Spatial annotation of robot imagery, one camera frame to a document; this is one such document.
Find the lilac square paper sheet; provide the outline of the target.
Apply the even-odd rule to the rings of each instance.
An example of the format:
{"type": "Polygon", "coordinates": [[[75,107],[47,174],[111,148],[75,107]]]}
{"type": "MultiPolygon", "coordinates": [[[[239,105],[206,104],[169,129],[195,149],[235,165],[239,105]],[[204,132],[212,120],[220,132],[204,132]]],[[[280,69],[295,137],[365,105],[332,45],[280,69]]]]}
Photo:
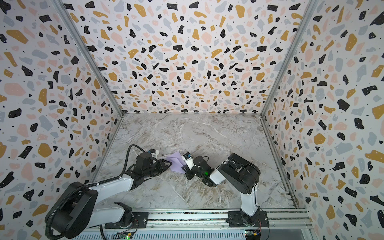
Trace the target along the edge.
{"type": "Polygon", "coordinates": [[[167,156],[166,160],[172,163],[170,167],[171,171],[180,174],[185,174],[183,167],[186,165],[186,162],[179,151],[167,156]]]}

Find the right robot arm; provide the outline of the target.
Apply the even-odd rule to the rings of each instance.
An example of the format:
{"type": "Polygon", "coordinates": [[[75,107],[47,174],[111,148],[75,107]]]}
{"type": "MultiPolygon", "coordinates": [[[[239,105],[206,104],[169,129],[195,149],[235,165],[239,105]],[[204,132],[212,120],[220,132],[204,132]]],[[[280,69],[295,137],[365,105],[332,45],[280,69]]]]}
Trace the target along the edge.
{"type": "Polygon", "coordinates": [[[241,211],[252,217],[259,210],[257,205],[257,184],[261,171],[251,162],[232,153],[215,169],[204,157],[193,157],[189,152],[182,156],[185,165],[182,170],[188,180],[198,177],[209,187],[216,187],[223,181],[230,183],[241,194],[241,211]]]}

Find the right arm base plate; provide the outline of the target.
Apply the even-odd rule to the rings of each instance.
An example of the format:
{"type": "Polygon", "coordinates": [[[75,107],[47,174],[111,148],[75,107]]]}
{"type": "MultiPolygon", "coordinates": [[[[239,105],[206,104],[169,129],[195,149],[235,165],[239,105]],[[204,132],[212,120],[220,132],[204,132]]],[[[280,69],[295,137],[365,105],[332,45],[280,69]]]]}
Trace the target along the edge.
{"type": "Polygon", "coordinates": [[[258,209],[252,216],[248,216],[243,211],[229,211],[227,223],[231,228],[257,228],[270,226],[266,212],[260,209],[258,209]]]}

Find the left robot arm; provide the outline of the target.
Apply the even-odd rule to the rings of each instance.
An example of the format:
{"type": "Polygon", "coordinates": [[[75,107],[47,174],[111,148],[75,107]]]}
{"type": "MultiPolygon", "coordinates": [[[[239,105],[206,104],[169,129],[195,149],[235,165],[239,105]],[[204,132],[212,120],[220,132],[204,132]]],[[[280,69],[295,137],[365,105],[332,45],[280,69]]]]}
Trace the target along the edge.
{"type": "Polygon", "coordinates": [[[122,202],[109,207],[96,205],[105,199],[136,189],[145,181],[159,176],[172,166],[172,162],[157,159],[154,150],[142,152],[136,163],[124,163],[122,172],[113,178],[82,184],[70,184],[46,215],[45,235],[50,240],[72,239],[85,229],[112,224],[118,228],[137,228],[140,221],[132,208],[122,202]]]}

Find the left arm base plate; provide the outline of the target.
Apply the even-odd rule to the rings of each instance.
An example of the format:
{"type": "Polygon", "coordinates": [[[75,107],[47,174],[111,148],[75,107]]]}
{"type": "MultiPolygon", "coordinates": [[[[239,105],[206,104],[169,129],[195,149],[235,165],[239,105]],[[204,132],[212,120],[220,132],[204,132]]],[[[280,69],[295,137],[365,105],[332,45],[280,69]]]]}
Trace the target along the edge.
{"type": "Polygon", "coordinates": [[[124,214],[122,219],[116,223],[105,224],[105,228],[118,230],[145,229],[148,223],[148,218],[148,212],[132,212],[124,214]]]}

